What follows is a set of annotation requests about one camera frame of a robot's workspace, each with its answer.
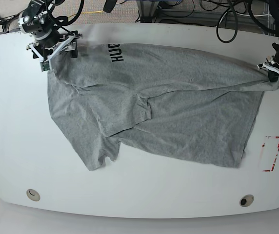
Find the aluminium frame base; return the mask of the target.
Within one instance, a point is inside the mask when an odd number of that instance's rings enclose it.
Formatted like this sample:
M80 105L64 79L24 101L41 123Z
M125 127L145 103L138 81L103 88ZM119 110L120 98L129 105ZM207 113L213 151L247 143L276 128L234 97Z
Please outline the aluminium frame base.
M152 23L156 19L156 10L160 0L137 0L140 23Z

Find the red tape rectangle marking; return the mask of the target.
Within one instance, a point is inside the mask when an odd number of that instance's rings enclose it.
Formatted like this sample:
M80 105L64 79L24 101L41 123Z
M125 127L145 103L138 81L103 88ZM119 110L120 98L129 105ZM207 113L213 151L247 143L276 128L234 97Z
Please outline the red tape rectangle marking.
M279 154L279 136L266 136L261 148L259 168L263 172L274 170Z

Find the black cylinder object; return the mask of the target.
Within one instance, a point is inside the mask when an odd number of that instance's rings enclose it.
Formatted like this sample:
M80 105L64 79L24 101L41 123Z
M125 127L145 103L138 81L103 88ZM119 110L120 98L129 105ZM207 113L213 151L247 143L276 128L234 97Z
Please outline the black cylinder object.
M106 0L103 6L103 11L111 13L117 4L117 0Z

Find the grey printed T-shirt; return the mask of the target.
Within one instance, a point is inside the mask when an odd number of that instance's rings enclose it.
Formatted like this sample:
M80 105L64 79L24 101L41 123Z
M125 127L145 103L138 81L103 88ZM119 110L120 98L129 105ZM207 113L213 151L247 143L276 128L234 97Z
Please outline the grey printed T-shirt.
M148 44L78 44L47 74L49 112L90 171L121 144L220 167L240 166L279 78L243 61Z

